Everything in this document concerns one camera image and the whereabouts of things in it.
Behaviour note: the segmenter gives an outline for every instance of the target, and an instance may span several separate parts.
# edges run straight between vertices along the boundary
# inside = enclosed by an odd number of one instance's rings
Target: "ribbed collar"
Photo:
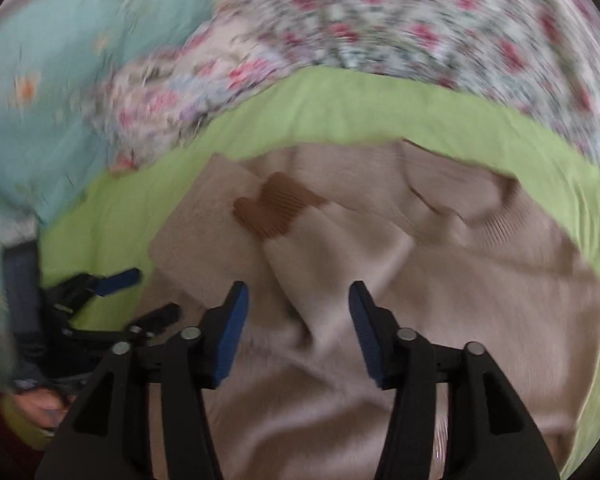
[[[416,231],[418,238],[432,242],[454,242],[462,246],[486,248],[507,242],[528,220],[533,211],[533,199],[526,193],[520,182],[508,176],[499,208],[479,218],[461,218],[452,209],[436,209],[427,204],[408,182],[408,166],[417,162],[430,166],[436,171],[454,173],[465,178],[485,178],[493,173],[481,166],[460,163],[451,158],[428,152],[423,148],[401,141],[398,145],[405,165],[402,174],[405,187],[400,197],[394,197],[396,207],[406,222]]]

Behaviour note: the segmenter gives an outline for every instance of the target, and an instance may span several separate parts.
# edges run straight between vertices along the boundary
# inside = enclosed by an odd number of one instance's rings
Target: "sweater cuff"
[[[234,202],[234,216],[260,240],[267,240],[286,235],[305,209],[327,203],[327,199],[287,174],[274,173],[264,183],[256,200],[242,197]]]

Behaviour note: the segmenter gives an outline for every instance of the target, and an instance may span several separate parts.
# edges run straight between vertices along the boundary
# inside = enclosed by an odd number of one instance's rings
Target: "beige sweater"
[[[150,254],[141,312],[175,300],[191,324],[234,280],[250,287],[232,374],[205,394],[228,480],[373,477],[392,394],[366,374],[354,280],[433,343],[481,341],[558,465],[568,457],[600,349],[600,280],[513,178],[403,141],[217,155]],[[158,478],[163,458],[154,445]]]

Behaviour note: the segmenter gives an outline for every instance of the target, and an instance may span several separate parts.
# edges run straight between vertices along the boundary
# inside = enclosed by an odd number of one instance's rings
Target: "orange flower print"
[[[27,74],[17,77],[15,81],[16,96],[15,103],[18,107],[23,107],[31,104],[38,93],[38,85],[40,83],[40,74]]]
[[[102,51],[106,50],[106,48],[109,46],[109,41],[110,41],[109,33],[101,32],[100,34],[97,35],[96,39],[93,41],[93,47],[92,47],[91,51],[96,56],[101,56]]]

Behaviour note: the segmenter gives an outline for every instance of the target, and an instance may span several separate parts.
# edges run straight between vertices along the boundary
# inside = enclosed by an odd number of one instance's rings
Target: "lime green blanket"
[[[573,237],[600,275],[600,170],[551,131],[484,99],[436,86],[330,68],[307,68],[215,119],[154,166],[101,176],[42,240],[43,275],[149,273],[147,247],[209,156],[257,155],[295,142],[380,142],[406,137],[429,150],[515,174]],[[77,325],[117,329],[141,290],[94,301]],[[566,478],[600,437],[600,364]]]

